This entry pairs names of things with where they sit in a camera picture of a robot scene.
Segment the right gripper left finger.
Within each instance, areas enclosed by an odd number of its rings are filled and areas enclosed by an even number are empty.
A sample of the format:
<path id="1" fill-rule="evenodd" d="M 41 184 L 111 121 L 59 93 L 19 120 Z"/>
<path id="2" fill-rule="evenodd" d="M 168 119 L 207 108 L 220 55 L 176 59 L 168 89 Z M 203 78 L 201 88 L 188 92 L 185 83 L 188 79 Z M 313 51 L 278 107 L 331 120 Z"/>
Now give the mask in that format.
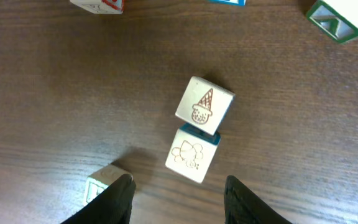
<path id="1" fill-rule="evenodd" d="M 62 224 L 129 224 L 135 190 L 132 176 L 124 174 Z"/>

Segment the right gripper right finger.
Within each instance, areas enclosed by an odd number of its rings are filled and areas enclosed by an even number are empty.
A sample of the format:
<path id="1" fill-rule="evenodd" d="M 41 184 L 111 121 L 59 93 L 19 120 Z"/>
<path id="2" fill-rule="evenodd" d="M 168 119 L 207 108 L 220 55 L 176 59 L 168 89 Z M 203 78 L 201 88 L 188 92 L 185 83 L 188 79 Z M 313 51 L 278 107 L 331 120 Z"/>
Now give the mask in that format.
<path id="1" fill-rule="evenodd" d="M 226 178 L 224 210 L 225 224 L 291 224 L 233 175 Z"/>

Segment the green R letter block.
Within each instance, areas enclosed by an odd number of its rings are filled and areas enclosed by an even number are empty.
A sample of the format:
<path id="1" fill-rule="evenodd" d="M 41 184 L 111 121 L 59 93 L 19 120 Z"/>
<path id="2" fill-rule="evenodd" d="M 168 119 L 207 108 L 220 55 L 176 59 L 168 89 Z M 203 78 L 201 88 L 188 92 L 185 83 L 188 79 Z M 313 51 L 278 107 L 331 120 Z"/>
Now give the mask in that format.
<path id="1" fill-rule="evenodd" d="M 83 205 L 87 206 L 87 204 L 124 174 L 129 174 L 133 178 L 133 175 L 126 170 L 109 164 L 89 175 L 85 182 Z"/>

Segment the red O letter block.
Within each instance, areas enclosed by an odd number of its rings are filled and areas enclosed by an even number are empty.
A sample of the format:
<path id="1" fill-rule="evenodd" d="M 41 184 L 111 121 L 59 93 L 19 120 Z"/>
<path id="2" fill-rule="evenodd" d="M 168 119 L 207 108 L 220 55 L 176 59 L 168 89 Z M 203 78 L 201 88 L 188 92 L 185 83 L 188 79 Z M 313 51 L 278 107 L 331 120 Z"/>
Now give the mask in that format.
<path id="1" fill-rule="evenodd" d="M 188 123 L 177 129 L 165 166 L 201 184 L 221 141 L 216 132 L 210 135 Z"/>

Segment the ice cream picture block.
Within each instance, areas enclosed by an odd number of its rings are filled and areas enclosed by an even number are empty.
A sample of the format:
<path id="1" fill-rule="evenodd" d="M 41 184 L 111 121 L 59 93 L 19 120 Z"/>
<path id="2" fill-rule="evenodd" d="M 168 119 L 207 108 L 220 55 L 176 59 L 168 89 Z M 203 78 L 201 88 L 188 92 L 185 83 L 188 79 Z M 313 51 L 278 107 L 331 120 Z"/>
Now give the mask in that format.
<path id="1" fill-rule="evenodd" d="M 191 77 L 175 116 L 214 135 L 222 123 L 235 94 L 201 77 Z"/>

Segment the lone block left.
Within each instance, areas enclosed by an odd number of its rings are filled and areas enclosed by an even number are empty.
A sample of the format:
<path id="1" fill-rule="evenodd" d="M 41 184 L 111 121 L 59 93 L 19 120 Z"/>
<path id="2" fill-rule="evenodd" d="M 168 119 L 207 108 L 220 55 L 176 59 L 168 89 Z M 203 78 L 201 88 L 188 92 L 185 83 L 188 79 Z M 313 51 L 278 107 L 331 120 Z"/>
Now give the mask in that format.
<path id="1" fill-rule="evenodd" d="M 70 2 L 93 14 L 122 14 L 125 0 L 70 0 Z"/>

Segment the blue sided centre block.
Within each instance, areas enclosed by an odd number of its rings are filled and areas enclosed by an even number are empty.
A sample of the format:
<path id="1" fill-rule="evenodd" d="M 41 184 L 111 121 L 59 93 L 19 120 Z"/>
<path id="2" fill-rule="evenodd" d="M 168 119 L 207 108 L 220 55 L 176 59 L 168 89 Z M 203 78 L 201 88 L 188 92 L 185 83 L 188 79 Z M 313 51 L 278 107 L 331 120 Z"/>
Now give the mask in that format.
<path id="1" fill-rule="evenodd" d="M 220 4 L 229 4 L 234 6 L 245 6 L 246 0 L 210 0 L 214 3 L 220 3 Z"/>

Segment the teal A letter block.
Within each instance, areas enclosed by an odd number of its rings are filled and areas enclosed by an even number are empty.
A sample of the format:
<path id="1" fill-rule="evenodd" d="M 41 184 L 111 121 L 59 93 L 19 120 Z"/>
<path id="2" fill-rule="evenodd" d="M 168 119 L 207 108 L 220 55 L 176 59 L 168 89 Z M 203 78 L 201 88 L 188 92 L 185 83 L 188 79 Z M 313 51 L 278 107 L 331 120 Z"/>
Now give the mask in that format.
<path id="1" fill-rule="evenodd" d="M 340 44 L 358 38 L 358 0 L 317 0 L 306 17 Z"/>

